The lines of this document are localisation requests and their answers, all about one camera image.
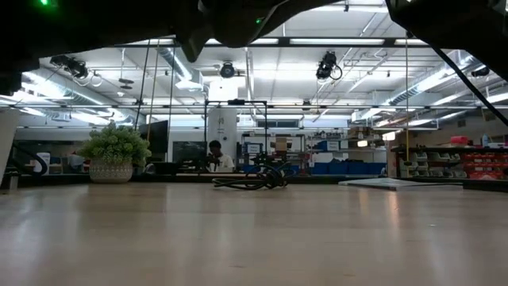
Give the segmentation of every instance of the bottle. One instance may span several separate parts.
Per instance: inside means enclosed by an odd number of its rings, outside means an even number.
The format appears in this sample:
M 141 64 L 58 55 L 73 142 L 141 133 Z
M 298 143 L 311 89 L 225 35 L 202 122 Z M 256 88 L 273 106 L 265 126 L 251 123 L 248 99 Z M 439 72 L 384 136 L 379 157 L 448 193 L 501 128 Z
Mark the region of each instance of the bottle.
M 489 146 L 489 137 L 486 134 L 484 134 L 482 137 L 482 146 L 484 148 Z

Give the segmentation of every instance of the ceiling duct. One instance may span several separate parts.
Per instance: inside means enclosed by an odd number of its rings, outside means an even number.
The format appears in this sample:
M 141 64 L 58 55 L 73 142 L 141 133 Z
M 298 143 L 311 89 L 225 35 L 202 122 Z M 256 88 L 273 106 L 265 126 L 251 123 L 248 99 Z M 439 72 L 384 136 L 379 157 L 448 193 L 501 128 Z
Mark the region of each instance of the ceiling duct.
M 448 56 L 464 73 L 473 72 L 483 66 L 479 60 L 465 51 L 454 50 L 450 52 Z M 431 71 L 413 80 L 407 91 L 406 86 L 394 91 L 383 105 L 397 105 L 408 98 L 419 95 L 433 87 L 437 87 L 438 85 L 453 79 L 453 76 L 451 75 L 454 74 L 455 72 L 447 64 L 440 64 Z
M 101 106 L 118 104 L 118 102 L 108 99 L 106 96 L 100 95 L 86 87 L 81 87 L 74 81 L 46 68 L 23 73 L 23 81 L 29 85 L 28 89 L 33 89 L 38 94 L 43 95 L 41 98 L 54 102 L 55 104 L 69 105 L 69 108 L 71 108 L 72 105 Z M 69 108 L 63 108 L 61 111 L 57 112 L 58 114 L 55 114 L 55 112 L 50 113 L 48 110 L 40 110 L 40 112 L 52 120 L 67 121 L 70 119 L 70 116 L 68 116 L 70 113 Z M 77 111 L 90 113 L 87 110 Z M 115 118 L 126 118 L 125 120 L 129 120 L 129 118 L 136 116 L 136 113 L 132 110 L 122 110 L 122 112 L 120 112 L 115 109 L 101 108 L 94 109 L 94 112 L 103 112 L 107 114 L 117 113 L 115 114 Z
M 156 48 L 159 55 L 175 71 L 176 77 L 180 83 L 176 86 L 181 90 L 203 90 L 203 77 L 200 71 L 186 66 L 175 54 L 172 48 Z

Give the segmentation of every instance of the green plant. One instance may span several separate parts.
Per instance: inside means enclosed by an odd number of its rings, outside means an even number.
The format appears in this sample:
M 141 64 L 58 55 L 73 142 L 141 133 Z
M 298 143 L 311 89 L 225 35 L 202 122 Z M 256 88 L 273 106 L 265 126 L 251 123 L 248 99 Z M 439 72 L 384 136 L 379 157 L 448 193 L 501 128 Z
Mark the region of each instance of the green plant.
M 111 122 L 100 132 L 91 131 L 90 140 L 85 141 L 78 154 L 90 159 L 102 159 L 107 164 L 132 162 L 144 166 L 146 157 L 152 155 L 148 146 L 148 141 L 141 139 L 140 133 L 132 127 L 116 127 Z

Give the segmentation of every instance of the wall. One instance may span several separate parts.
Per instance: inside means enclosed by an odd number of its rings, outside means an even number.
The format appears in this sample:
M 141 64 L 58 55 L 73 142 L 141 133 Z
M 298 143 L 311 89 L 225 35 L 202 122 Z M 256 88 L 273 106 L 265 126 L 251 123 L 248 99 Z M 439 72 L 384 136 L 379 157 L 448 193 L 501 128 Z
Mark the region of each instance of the wall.
M 441 130 L 431 132 L 418 132 L 418 136 L 414 137 L 410 134 L 410 146 L 416 144 L 425 146 L 436 146 L 448 144 L 453 136 L 467 136 L 469 140 L 473 140 L 475 145 L 481 144 L 480 138 L 487 134 L 490 137 L 502 136 L 508 134 L 508 127 L 505 126 L 499 119 L 485 122 L 480 116 L 469 116 L 465 118 L 466 126 L 459 128 L 457 120 L 451 120 L 446 124 L 441 125 Z M 400 133 L 399 140 L 405 143 L 406 135 Z

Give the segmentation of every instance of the fluorescent light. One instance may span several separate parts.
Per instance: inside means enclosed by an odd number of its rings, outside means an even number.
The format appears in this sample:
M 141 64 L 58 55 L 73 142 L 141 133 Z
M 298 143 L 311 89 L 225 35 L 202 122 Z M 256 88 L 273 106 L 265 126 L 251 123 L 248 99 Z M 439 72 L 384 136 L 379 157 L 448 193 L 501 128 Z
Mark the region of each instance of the fluorescent light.
M 407 39 L 407 44 L 408 45 L 427 45 L 427 43 L 425 43 L 422 40 L 418 40 L 418 39 Z M 406 45 L 406 39 L 395 40 L 395 45 Z
M 253 41 L 251 44 L 278 44 L 279 39 L 274 38 L 260 38 Z
M 84 114 L 84 113 L 76 113 L 72 115 L 73 118 L 81 120 L 82 122 L 89 122 L 97 125 L 107 125 L 110 124 L 109 120 L 105 120 L 104 118 L 97 117 L 95 115 Z
M 203 85 L 195 82 L 191 82 L 190 80 L 182 80 L 175 84 L 176 88 L 180 90 L 200 90 L 202 91 Z
M 20 110 L 21 112 L 25 112 L 27 114 L 36 115 L 36 116 L 46 116 L 46 114 L 43 114 L 39 110 L 34 110 L 33 108 L 25 107 Z
M 378 123 L 376 124 L 376 126 L 377 126 L 377 127 L 381 127 L 381 126 L 386 126 L 386 125 L 388 125 L 388 124 L 390 124 L 390 121 L 388 121 L 388 120 L 383 120 L 383 121 L 381 121 L 381 122 L 378 122 Z
M 490 102 L 490 103 L 500 102 L 500 101 L 507 100 L 507 99 L 508 99 L 508 93 L 500 94 L 500 95 L 492 95 L 487 98 L 488 102 Z
M 377 45 L 383 44 L 384 39 L 325 39 L 325 38 L 308 38 L 308 39 L 290 39 L 290 44 L 365 44 Z
M 439 99 L 438 101 L 436 101 L 435 103 L 433 103 L 432 105 L 436 106 L 436 105 L 441 105 L 441 104 L 445 104 L 445 103 L 448 103 L 448 102 L 451 102 L 455 99 L 458 99 L 461 95 L 450 95 L 448 97 L 445 97 L 443 99 Z
M 393 140 L 395 140 L 395 134 L 396 134 L 395 131 L 383 134 L 383 141 L 393 141 Z
M 454 118 L 455 116 L 461 115 L 461 114 L 464 114 L 464 113 L 466 113 L 466 111 L 459 111 L 459 112 L 456 112 L 456 113 L 448 114 L 448 115 L 445 115 L 442 118 L 440 118 L 440 120 L 446 120 L 446 119 Z
M 206 44 L 221 44 L 221 42 L 220 42 L 220 41 L 217 41 L 217 40 L 215 40 L 215 39 L 209 39 L 209 40 L 206 42 Z
M 368 142 L 367 141 L 358 141 L 358 147 L 367 147 Z
M 395 108 L 371 108 L 364 115 L 362 115 L 361 119 L 371 118 L 372 116 L 378 114 L 381 111 L 395 112 L 397 111 Z
M 316 71 L 256 71 L 255 79 L 277 79 L 277 80 L 312 80 L 316 81 Z
M 318 12 L 345 12 L 345 5 L 327 5 L 314 8 L 311 11 Z M 386 6 L 373 6 L 373 5 L 349 5 L 349 12 L 369 12 L 369 13 L 388 13 Z
M 412 122 L 410 122 L 410 126 L 420 126 L 420 125 L 424 125 L 425 123 L 429 123 L 431 121 L 432 121 L 432 119 L 413 120 Z
M 150 44 L 174 44 L 173 39 L 150 39 Z M 148 40 L 137 41 L 129 44 L 148 44 Z

